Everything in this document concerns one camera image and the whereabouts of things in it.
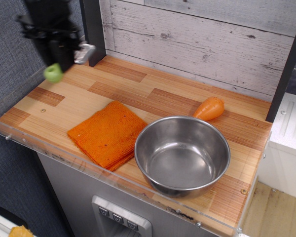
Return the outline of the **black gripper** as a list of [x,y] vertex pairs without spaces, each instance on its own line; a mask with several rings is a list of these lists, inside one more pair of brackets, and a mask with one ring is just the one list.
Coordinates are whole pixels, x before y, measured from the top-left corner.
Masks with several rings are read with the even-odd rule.
[[55,60],[62,72],[66,72],[74,64],[74,52],[69,47],[80,44],[79,29],[70,20],[70,2],[26,0],[24,3],[28,14],[16,18],[23,28],[24,37],[34,41],[46,66],[54,64]]

